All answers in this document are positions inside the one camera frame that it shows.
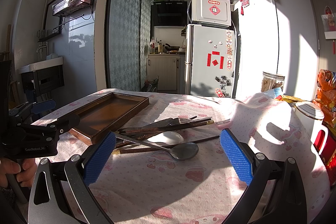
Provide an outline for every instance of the open lid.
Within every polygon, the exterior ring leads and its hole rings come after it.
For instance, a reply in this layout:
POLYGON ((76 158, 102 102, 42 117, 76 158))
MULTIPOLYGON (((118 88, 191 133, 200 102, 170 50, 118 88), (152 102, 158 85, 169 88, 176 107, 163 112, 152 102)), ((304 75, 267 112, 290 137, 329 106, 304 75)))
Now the open lid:
POLYGON ((309 101, 297 102, 295 104, 296 108, 303 114, 311 117, 313 119, 322 120, 324 118, 324 113, 315 104, 309 101))

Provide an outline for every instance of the metal screw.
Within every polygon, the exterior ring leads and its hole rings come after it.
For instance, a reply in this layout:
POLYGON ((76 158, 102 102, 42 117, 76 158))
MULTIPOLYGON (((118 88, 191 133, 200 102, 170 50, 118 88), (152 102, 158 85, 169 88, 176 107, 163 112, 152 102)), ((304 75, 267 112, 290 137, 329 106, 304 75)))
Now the metal screw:
POLYGON ((294 163, 295 163, 295 160, 294 160, 293 158, 288 158, 288 162, 289 162, 290 164, 294 164, 294 163))
POLYGON ((73 155, 73 156, 71 157, 71 161, 77 161, 77 160, 79 160, 80 158, 81 158, 80 155, 73 155))
POLYGON ((256 154, 256 157, 257 157, 258 160, 263 160, 263 159, 265 159, 265 155, 264 155, 263 153, 258 153, 258 154, 256 154))
POLYGON ((47 158, 44 158, 40 161, 40 163, 43 165, 43 164, 46 164, 48 162, 48 159, 47 158))

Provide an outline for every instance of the tablecloth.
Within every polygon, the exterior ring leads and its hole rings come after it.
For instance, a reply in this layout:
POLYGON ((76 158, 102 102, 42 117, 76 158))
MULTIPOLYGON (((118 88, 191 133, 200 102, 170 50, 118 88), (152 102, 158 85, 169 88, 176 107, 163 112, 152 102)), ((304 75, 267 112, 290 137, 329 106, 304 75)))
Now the tablecloth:
MULTIPOLYGON (((216 122, 213 125, 179 133, 186 141, 192 141, 219 135, 227 127, 255 153, 262 152, 271 160, 295 158, 304 183, 308 223, 329 198, 326 169, 296 114, 286 102, 261 93, 238 101, 106 89, 61 107, 34 124, 46 125, 110 92, 150 98, 149 106, 125 127, 143 126, 170 117, 212 117, 216 122), (221 124, 226 119, 230 122, 221 124)), ((49 159, 68 160, 86 148, 83 142, 65 133, 58 142, 58 155, 49 159)), ((63 185, 76 217, 85 221, 66 184, 63 185)), ((263 198, 267 199, 271 186, 269 181, 263 198)), ((187 161, 177 161, 164 151, 111 155, 98 180, 90 185, 107 215, 113 222, 122 224, 221 224, 245 188, 219 139, 199 143, 199 153, 187 161)))

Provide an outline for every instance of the human hand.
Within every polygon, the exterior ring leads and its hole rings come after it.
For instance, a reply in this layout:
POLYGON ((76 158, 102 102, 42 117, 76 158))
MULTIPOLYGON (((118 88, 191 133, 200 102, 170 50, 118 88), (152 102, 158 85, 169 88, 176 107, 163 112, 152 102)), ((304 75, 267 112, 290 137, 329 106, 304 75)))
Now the human hand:
POLYGON ((18 163, 7 158, 0 158, 0 186, 8 187, 6 174, 17 174, 16 180, 21 182, 21 187, 31 187, 37 170, 35 159, 24 159, 22 168, 18 163))

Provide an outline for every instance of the jar of dried food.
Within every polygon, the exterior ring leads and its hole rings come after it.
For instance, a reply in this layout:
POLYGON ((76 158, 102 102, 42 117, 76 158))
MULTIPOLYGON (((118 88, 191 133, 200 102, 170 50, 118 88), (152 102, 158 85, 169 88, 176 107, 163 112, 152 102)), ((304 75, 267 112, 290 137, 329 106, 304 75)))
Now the jar of dried food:
POLYGON ((266 71, 263 71, 262 75, 261 92, 278 87, 281 87, 281 90, 284 89, 285 77, 283 75, 266 71))

